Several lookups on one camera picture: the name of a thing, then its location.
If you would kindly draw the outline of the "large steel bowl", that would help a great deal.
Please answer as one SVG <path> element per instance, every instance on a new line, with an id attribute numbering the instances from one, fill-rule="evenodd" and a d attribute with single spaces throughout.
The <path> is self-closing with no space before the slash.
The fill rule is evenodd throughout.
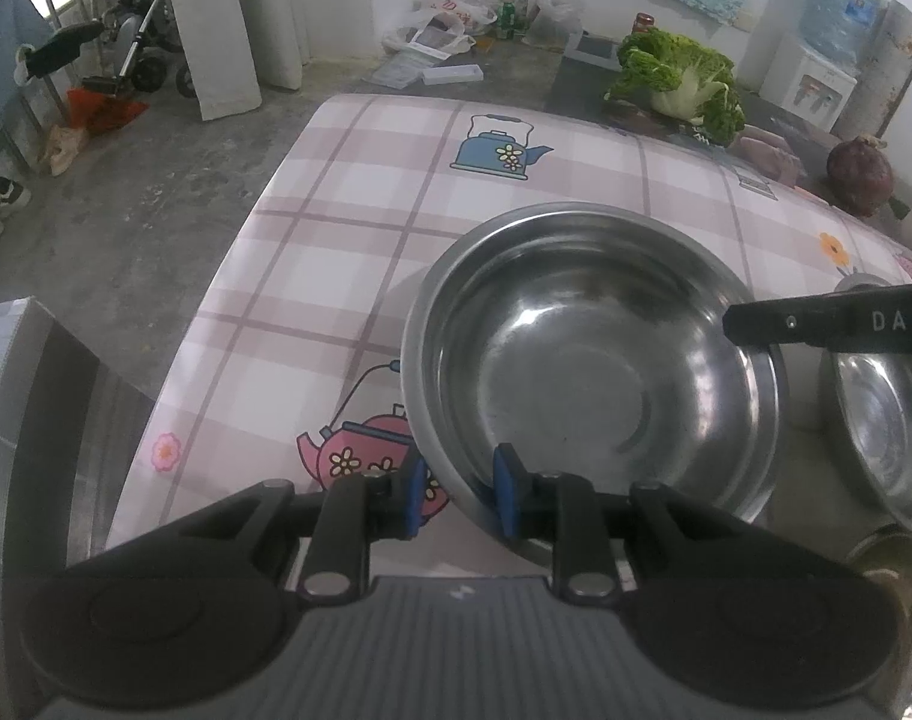
<path id="1" fill-rule="evenodd" d="M 749 299 L 694 239 L 632 211 L 508 211 L 425 271 L 404 325 L 410 430 L 454 507 L 499 536 L 493 452 L 601 493 L 640 481 L 742 520 L 775 489 L 787 384 L 776 349 L 726 338 Z"/>

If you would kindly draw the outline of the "dark red round vegetable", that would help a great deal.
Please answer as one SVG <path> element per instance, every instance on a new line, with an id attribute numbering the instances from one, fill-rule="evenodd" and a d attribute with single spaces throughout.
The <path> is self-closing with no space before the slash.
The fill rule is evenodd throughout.
<path id="1" fill-rule="evenodd" d="M 894 172 L 886 144 L 872 135 L 839 143 L 827 156 L 827 179 L 838 206 L 858 218 L 871 218 L 894 192 Z"/>

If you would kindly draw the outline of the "plaid teapot tablecloth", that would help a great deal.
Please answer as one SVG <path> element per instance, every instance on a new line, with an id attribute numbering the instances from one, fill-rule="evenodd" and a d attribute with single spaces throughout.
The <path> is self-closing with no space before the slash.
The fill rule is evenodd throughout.
<path id="1" fill-rule="evenodd" d="M 691 236 L 760 299 L 848 275 L 912 282 L 912 252 L 728 156 L 554 115 L 346 94 L 311 117 L 225 255 L 116 507 L 121 544 L 271 478 L 298 491 L 396 465 L 396 364 L 425 270 L 493 216 L 560 200 Z"/>

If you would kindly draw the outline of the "white water dispenser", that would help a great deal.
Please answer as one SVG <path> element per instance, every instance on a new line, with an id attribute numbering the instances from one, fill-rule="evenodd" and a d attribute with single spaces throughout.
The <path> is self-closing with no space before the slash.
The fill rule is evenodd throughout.
<path id="1" fill-rule="evenodd" d="M 824 132 L 837 124 L 858 80 L 785 32 L 758 94 Z"/>

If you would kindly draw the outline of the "blue water bottle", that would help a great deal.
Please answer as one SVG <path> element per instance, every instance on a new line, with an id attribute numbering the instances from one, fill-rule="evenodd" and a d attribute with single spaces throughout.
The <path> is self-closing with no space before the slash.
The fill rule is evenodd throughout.
<path id="1" fill-rule="evenodd" d="M 883 0 L 806 0 L 798 34 L 837 67 L 858 67 L 881 8 Z"/>

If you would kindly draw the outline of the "green leafy cabbage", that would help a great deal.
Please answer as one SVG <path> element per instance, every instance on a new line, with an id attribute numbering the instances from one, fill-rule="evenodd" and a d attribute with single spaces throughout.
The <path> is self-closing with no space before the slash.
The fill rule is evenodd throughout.
<path id="1" fill-rule="evenodd" d="M 733 60 L 692 37 L 658 28 L 634 32 L 620 43 L 617 62 L 606 99 L 645 93 L 655 112 L 719 146 L 730 146 L 746 125 Z"/>

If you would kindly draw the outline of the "red jar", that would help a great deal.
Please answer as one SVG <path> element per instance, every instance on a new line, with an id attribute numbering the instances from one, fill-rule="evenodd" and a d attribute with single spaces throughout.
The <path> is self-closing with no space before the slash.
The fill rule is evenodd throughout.
<path id="1" fill-rule="evenodd" d="M 648 15 L 648 13 L 637 13 L 635 15 L 634 24 L 632 25 L 632 32 L 634 34 L 640 34 L 640 32 L 650 31 L 650 29 L 655 26 L 655 18 Z"/>

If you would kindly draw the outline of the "green bottle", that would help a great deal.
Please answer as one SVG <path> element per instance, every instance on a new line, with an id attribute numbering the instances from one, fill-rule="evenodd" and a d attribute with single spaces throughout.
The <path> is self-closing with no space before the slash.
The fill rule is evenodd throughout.
<path id="1" fill-rule="evenodd" d="M 497 37 L 500 41 L 513 41 L 520 27 L 520 14 L 515 0 L 503 0 L 497 20 Z"/>

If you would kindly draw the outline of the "white plastic bags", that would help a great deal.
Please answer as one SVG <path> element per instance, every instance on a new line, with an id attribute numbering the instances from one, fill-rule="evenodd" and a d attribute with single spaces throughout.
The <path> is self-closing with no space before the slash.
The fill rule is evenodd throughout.
<path id="1" fill-rule="evenodd" d="M 414 5 L 381 36 L 381 47 L 396 54 L 415 43 L 422 32 L 425 44 L 446 55 L 467 54 L 497 37 L 503 0 L 414 0 Z M 538 49 L 562 52 L 572 34 L 581 31 L 581 0 L 515 0 L 520 27 L 513 41 Z"/>

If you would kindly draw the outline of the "grey stroller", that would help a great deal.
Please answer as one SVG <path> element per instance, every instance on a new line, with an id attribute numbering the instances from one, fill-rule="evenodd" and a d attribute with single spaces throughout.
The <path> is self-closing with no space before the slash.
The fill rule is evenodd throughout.
<path id="1" fill-rule="evenodd" d="M 79 86 L 108 96 L 155 93 L 163 88 L 170 71 L 165 54 L 182 54 L 171 0 L 116 0 L 98 20 L 59 28 L 40 47 L 20 46 L 13 81 L 26 86 L 67 70 L 82 57 L 86 44 L 106 47 L 111 68 L 100 75 L 85 75 Z"/>

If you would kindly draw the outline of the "white curtain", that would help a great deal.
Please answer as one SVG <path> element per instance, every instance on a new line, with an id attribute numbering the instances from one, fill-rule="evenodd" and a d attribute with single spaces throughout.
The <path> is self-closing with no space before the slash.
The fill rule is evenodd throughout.
<path id="1" fill-rule="evenodd" d="M 200 118 L 255 110 L 264 86 L 296 91 L 311 60 L 371 54 L 373 0 L 173 0 Z"/>

